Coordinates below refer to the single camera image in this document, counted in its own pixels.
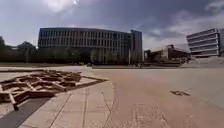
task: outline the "distant building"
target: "distant building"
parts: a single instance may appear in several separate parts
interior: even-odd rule
[[[224,29],[210,29],[187,36],[193,57],[221,56],[224,52]]]
[[[72,47],[87,49],[87,54],[95,49],[102,63],[108,52],[118,52],[120,59],[132,63],[142,61],[142,33],[130,33],[93,28],[41,28],[38,40],[39,49]]]
[[[189,56],[189,52],[177,49],[174,45],[167,45],[165,48],[156,51],[147,50],[144,52],[145,62],[171,62],[172,60],[181,61],[182,59],[187,59]]]

